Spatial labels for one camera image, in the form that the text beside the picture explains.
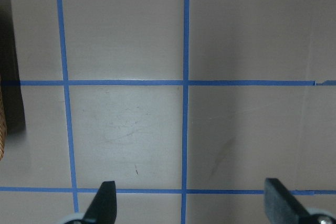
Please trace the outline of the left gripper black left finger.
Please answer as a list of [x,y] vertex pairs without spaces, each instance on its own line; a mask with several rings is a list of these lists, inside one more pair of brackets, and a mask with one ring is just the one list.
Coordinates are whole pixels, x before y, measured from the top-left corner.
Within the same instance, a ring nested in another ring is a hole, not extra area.
[[116,221],[115,181],[103,182],[85,212],[81,223],[114,224]]

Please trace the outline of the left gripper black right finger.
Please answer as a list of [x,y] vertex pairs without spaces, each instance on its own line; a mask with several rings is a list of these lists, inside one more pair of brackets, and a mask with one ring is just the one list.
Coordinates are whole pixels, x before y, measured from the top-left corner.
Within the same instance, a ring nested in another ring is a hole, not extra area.
[[309,223],[311,215],[277,178],[264,183],[265,214],[273,224]]

